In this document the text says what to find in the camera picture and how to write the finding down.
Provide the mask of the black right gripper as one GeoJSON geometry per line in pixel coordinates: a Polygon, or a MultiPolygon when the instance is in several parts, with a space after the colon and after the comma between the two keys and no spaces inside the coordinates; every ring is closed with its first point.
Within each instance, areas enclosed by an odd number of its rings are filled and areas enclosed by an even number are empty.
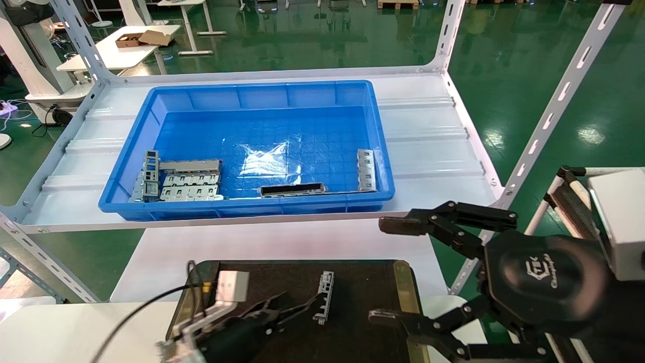
{"type": "Polygon", "coordinates": [[[403,217],[380,217],[381,232],[428,235],[463,257],[484,258],[488,298],[480,295],[435,319],[375,309],[368,320],[400,329],[409,342],[431,346],[448,361],[542,361],[547,349],[535,343],[464,344],[454,331],[493,312],[512,329],[583,333],[606,307],[613,274],[589,240],[528,236],[514,230],[517,226],[514,212],[454,201],[434,209],[412,209],[403,217]],[[503,233],[484,247],[466,227],[503,233]]]}

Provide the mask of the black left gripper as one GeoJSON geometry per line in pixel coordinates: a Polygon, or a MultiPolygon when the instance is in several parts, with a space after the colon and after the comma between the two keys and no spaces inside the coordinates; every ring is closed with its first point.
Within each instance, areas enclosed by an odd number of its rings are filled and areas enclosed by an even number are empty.
{"type": "Polygon", "coordinates": [[[267,345],[272,333],[284,331],[302,319],[315,319],[323,312],[326,295],[286,308],[289,292],[283,291],[251,306],[238,317],[217,324],[197,339],[197,349],[206,362],[250,362],[267,345]]]}

